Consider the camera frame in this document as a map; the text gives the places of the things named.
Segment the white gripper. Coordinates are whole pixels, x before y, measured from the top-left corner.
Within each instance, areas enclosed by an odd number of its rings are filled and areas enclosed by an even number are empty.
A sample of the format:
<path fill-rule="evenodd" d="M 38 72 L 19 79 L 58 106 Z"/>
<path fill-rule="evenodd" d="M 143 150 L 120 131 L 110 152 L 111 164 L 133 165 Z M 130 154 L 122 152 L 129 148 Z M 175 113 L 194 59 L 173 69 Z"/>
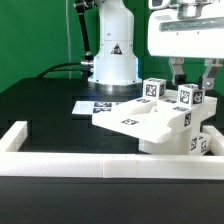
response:
<path fill-rule="evenodd" d="M 205 60 L 198 87 L 212 90 L 224 59 L 224 0 L 148 0 L 148 50 L 151 56 L 171 57 L 175 86 L 186 82 L 184 59 Z"/>

